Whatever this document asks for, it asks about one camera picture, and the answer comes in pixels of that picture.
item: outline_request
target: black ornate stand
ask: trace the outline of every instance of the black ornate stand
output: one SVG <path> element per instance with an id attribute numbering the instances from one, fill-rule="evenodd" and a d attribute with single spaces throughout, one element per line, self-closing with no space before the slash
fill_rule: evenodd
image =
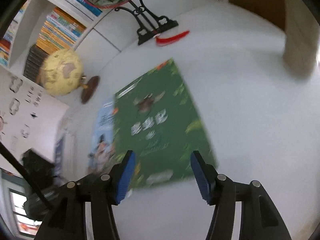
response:
<path id="1" fill-rule="evenodd" d="M 118 12 L 120 10 L 124 10 L 127 12 L 130 12 L 135 19 L 137 20 L 140 28 L 137 30 L 137 34 L 139 37 L 138 45 L 141 45 L 142 43 L 145 43 L 146 41 L 153 38 L 156 34 L 163 33 L 167 30 L 170 30 L 176 26 L 178 26 L 177 21 L 173 21 L 169 19 L 167 16 L 160 16 L 158 17 L 153 12 L 151 12 L 143 3 L 142 0 L 140 1 L 140 6 L 138 7 L 132 0 L 129 1 L 129 3 L 134 7 L 134 10 L 130 10 L 126 7 L 118 6 L 115 8 L 115 11 Z M 147 12 L 158 24 L 158 27 L 155 27 L 154 24 L 148 19 L 148 17 L 145 15 L 145 12 Z M 141 15 L 146 22 L 150 25 L 152 30 L 149 30 L 139 19 L 139 15 Z"/>

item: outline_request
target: brown wooden globe stand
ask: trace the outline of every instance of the brown wooden globe stand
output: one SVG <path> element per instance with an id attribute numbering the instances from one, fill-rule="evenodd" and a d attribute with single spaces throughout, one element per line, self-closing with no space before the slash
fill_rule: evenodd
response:
<path id="1" fill-rule="evenodd" d="M 83 88 L 82 94 L 81 94 L 81 102 L 82 104 L 86 104 L 93 96 L 94 92 L 96 91 L 98 85 L 100 82 L 99 76 L 94 76 L 90 78 L 87 84 L 80 84 L 80 86 Z"/>

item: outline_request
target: shelf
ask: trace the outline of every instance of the shelf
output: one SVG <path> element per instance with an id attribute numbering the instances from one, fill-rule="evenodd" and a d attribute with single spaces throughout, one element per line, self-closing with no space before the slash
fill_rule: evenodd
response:
<path id="1" fill-rule="evenodd" d="M 93 21 L 87 15 L 82 13 L 80 10 L 78 10 L 76 7 L 68 3 L 66 0 L 47 0 L 47 1 L 61 8 L 63 11 L 65 11 L 67 14 L 72 16 L 74 19 L 76 19 L 78 22 L 80 22 L 84 26 L 89 27 L 90 25 L 92 25 Z"/>

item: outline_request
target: beige column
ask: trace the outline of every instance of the beige column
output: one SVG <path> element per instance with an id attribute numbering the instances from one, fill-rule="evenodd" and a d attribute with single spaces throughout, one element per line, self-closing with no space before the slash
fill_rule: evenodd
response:
<path id="1" fill-rule="evenodd" d="M 287 35 L 283 59 L 299 78 L 308 78 L 317 66 L 320 27 L 302 0 L 285 0 Z"/>

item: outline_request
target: table surface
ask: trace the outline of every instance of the table surface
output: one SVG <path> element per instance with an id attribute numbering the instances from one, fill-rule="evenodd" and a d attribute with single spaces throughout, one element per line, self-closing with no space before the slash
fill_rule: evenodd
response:
<path id="1" fill-rule="evenodd" d="M 208 131 L 218 172 L 242 183 L 259 180 L 292 238 L 307 239 L 320 203 L 318 68 L 308 80 L 290 76 L 282 61 L 285 34 L 236 6 L 212 3 L 176 20 L 179 27 L 163 37 L 190 30 L 186 38 L 166 47 L 154 40 L 132 44 L 100 72 L 91 101 L 73 109 L 76 165 L 66 173 L 72 179 L 86 175 L 103 100 L 172 57 Z M 238 203 L 233 239 L 240 210 Z M 212 213 L 195 180 L 135 190 L 114 207 L 120 238 L 131 240 L 205 239 Z"/>

